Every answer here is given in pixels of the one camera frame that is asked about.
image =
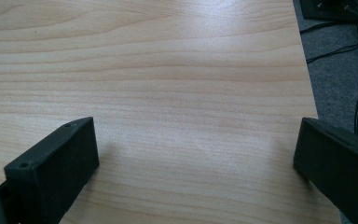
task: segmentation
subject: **wooden table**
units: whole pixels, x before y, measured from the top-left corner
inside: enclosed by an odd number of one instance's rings
[[[293,169],[316,117],[291,0],[0,1],[3,167],[93,116],[62,223],[338,223]]]

